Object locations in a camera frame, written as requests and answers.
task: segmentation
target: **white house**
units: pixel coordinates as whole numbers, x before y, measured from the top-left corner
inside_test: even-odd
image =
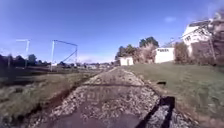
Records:
[[[125,66],[125,65],[133,65],[134,61],[131,56],[129,57],[120,57],[120,65]]]
[[[199,21],[191,23],[187,26],[182,35],[182,40],[188,47],[189,55],[192,54],[192,44],[197,42],[209,41],[211,34],[205,26],[208,26],[210,21]]]
[[[174,48],[157,48],[155,63],[174,61]]]
[[[224,14],[216,13],[214,19],[197,21],[189,24],[182,35],[182,40],[188,46],[189,54],[192,55],[193,43],[208,42],[212,36],[219,41],[224,41]]]

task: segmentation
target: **sky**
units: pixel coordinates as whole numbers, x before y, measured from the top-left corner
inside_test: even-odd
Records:
[[[153,36],[160,45],[212,17],[222,0],[0,0],[0,54],[51,60],[52,40],[78,45],[79,62],[110,62],[120,46]],[[55,61],[75,47],[56,43]]]

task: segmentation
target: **cloud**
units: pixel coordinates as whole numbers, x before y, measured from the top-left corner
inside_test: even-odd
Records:
[[[168,17],[166,17],[164,20],[165,20],[165,22],[167,22],[167,23],[171,23],[171,22],[176,21],[177,18],[176,18],[176,17],[172,17],[172,16],[168,16]]]
[[[79,55],[77,61],[81,63],[103,63],[114,61],[113,58],[112,56]]]

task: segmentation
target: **grass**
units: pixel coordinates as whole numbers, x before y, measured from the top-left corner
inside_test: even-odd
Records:
[[[124,67],[151,82],[166,81],[164,87],[196,113],[224,121],[224,68],[164,64]]]
[[[29,114],[37,106],[46,104],[61,92],[95,75],[94,72],[31,75],[27,70],[21,70],[20,73],[16,69],[16,75],[10,70],[5,73],[8,77],[0,77],[0,118],[7,122]]]

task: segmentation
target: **shrub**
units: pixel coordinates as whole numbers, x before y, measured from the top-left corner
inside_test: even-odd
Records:
[[[182,43],[176,43],[174,47],[175,63],[176,64],[187,64],[191,63],[189,58],[187,45]]]

